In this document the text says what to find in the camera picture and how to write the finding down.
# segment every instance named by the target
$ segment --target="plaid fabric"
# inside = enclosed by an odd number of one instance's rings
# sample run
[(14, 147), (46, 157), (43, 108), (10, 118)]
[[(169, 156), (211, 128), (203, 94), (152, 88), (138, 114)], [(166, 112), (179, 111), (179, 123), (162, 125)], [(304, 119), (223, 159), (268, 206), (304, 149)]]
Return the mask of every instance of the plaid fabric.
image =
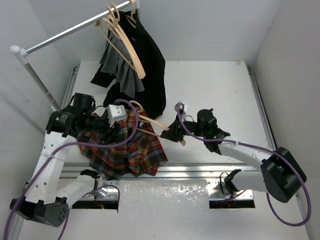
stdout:
[[(127, 110), (127, 119), (119, 123), (119, 134), (127, 139), (135, 126), (135, 114)], [(154, 133), (150, 123), (140, 123), (140, 128)], [(94, 132), (80, 132), (78, 142), (101, 144)], [(115, 148), (79, 146), (81, 153), (90, 159), (90, 167), (104, 173), (107, 179), (117, 179), (126, 173), (136, 177), (141, 174), (154, 176), (160, 163), (167, 162), (167, 156), (156, 136), (137, 131), (126, 145)]]

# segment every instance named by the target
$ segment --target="clothing rack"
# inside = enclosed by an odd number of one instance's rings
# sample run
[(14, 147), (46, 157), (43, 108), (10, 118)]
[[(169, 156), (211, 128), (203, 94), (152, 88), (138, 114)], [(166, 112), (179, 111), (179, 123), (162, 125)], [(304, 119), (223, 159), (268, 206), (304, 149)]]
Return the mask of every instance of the clothing rack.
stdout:
[[(138, 9), (140, 7), (140, 3), (139, 0), (133, 0), (133, 4), (135, 6), (136, 9)], [(116, 9), (121, 10), (127, 6), (131, 5), (131, 1), (125, 1), (117, 6)], [(112, 12), (116, 12), (116, 9), (113, 7), (111, 8)], [(57, 103), (57, 101), (55, 100), (55, 98), (52, 96), (52, 94), (50, 93), (50, 91), (47, 89), (47, 87), (44, 85), (44, 83), (41, 81), (40, 77), (38, 76), (38, 74), (35, 72), (35, 70), (33, 69), (33, 67), (30, 65), (27, 56), (49, 44), (54, 43), (55, 41), (62, 39), (66, 36), (68, 36), (69, 34), (72, 34), (92, 23), (95, 23), (96, 21), (110, 15), (111, 12), (109, 10), (104, 11), (94, 17), (89, 18), (88, 20), (85, 20), (63, 32), (58, 33), (57, 35), (54, 35), (52, 37), (49, 37), (46, 40), (43, 40), (39, 43), (36, 43), (32, 46), (29, 46), (27, 49), (21, 48), (17, 45), (13, 45), (10, 47), (10, 52), (18, 59), (18, 61), (24, 66), (24, 68), (26, 69), (26, 71), (30, 74), (30, 76), (33, 78), (33, 80), (35, 81), (35, 83), (38, 85), (38, 87), (42, 90), (42, 92), (44, 93), (44, 95), (46, 96), (46, 98), (49, 100), (49, 102), (51, 103), (52, 107), (55, 109), (55, 111), (59, 111), (61, 110), (61, 107), (59, 106), (59, 104)]]

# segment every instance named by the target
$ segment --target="clothing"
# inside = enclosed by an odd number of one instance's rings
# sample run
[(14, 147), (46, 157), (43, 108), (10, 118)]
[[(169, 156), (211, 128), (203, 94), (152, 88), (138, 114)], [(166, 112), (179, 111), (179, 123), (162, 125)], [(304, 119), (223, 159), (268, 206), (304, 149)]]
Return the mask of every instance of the clothing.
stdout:
[[(134, 98), (132, 98), (121, 92), (121, 85), (117, 82), (108, 91), (103, 105), (106, 107), (113, 104), (116, 99), (135, 100), (143, 106), (149, 118), (155, 119), (162, 115), (166, 108), (165, 59), (154, 40), (142, 26), (137, 14), (133, 15), (136, 28), (132, 27), (126, 19), (126, 15), (131, 14), (130, 11), (120, 11), (119, 14), (119, 24), (135, 49), (145, 71), (145, 77), (142, 79), (144, 91), (136, 92)], [(99, 68), (91, 83), (107, 87), (114, 76), (101, 72), (103, 67)]]
[[(127, 139), (135, 126), (135, 115), (127, 110), (127, 119), (119, 123), (121, 141)], [(154, 133), (150, 123), (143, 123), (142, 129)], [(80, 132), (78, 142), (101, 144), (99, 135), (94, 132)], [(90, 159), (90, 167), (105, 174), (107, 179), (117, 179), (125, 173), (136, 177), (141, 174), (154, 176), (160, 163), (167, 162), (167, 156), (156, 136), (137, 131), (126, 144), (115, 148), (79, 146), (81, 153)]]
[[(132, 62), (131, 56), (123, 43), (117, 38), (113, 32), (108, 34), (109, 40), (114, 46), (125, 56), (125, 58)], [(145, 90), (141, 79), (138, 78), (137, 73), (129, 66), (123, 57), (107, 42), (105, 52), (100, 61), (103, 64), (101, 72), (112, 74), (116, 82), (120, 83), (120, 92), (125, 93), (131, 98), (135, 97), (135, 93)]]

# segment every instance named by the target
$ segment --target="cable tie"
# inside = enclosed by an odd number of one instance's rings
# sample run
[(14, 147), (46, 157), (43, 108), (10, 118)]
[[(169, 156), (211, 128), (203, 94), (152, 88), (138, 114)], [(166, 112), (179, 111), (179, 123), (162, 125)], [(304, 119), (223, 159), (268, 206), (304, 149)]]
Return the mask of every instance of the cable tie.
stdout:
[(62, 158), (56, 157), (55, 155), (52, 155), (48, 152), (41, 152), (41, 155), (47, 157), (47, 158), (52, 158), (52, 159), (57, 159), (59, 161), (65, 162), (65, 160), (63, 160)]

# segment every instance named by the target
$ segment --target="hanger hook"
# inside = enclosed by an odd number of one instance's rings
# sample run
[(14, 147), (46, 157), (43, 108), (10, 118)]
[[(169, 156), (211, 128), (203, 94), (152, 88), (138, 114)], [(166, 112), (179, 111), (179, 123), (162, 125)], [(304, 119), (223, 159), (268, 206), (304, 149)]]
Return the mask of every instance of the hanger hook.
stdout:
[(114, 14), (114, 12), (111, 10), (111, 7), (109, 7), (108, 5), (106, 6), (106, 8), (109, 10), (109, 13), (111, 13), (111, 15), (112, 16), (109, 16), (110, 17), (110, 19), (112, 20), (112, 22), (116, 22), (116, 16), (115, 16), (115, 14)]
[(142, 105), (139, 102), (134, 101), (134, 100), (130, 100), (129, 102), (132, 104), (135, 104), (139, 107), (139, 110), (137, 110), (138, 113), (142, 113), (144, 111), (144, 108), (142, 107)]
[(132, 7), (133, 7), (133, 11), (131, 11), (131, 17), (133, 16), (133, 14), (136, 14), (136, 6), (133, 0), (130, 0)]
[(119, 23), (119, 21), (120, 21), (119, 10), (118, 10), (117, 6), (116, 6), (114, 3), (112, 3), (111, 6), (112, 6), (112, 7), (115, 9), (115, 11), (116, 11), (117, 18), (115, 19), (115, 21), (116, 21), (116, 25), (117, 25), (117, 24)]

